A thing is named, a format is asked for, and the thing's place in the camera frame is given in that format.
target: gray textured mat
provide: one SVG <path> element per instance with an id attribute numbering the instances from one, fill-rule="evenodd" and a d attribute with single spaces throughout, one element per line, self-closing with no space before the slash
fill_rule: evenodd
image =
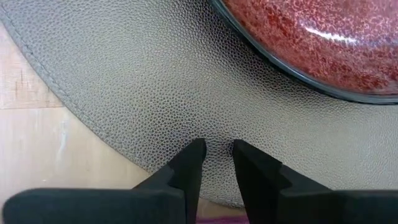
<path id="1" fill-rule="evenodd" d="M 398 107 L 292 83 L 205 1 L 0 2 L 2 22 L 46 84 L 139 166 L 154 171 L 206 138 L 205 198 L 241 205 L 234 138 L 328 187 L 398 189 Z"/>

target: red speckled bowl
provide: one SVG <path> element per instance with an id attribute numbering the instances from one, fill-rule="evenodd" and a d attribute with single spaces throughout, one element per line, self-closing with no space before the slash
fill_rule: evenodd
<path id="1" fill-rule="evenodd" d="M 398 1 L 212 0 L 261 55 L 344 100 L 398 103 Z"/>

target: wooden table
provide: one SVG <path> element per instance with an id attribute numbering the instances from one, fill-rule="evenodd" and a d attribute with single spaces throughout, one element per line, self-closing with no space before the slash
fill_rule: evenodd
<path id="1" fill-rule="evenodd" d="M 0 208 L 25 189 L 130 189 L 148 176 L 62 105 L 0 23 Z M 201 217 L 243 213 L 205 200 L 198 208 Z"/>

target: pink object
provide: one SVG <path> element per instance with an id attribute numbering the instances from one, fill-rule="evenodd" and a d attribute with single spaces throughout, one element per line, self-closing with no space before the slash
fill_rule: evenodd
<path id="1" fill-rule="evenodd" d="M 398 93 L 398 1 L 224 0 L 264 48 L 343 90 Z"/>
<path id="2" fill-rule="evenodd" d="M 249 224 L 247 216 L 221 217 L 221 218 L 197 218 L 197 224 Z"/>

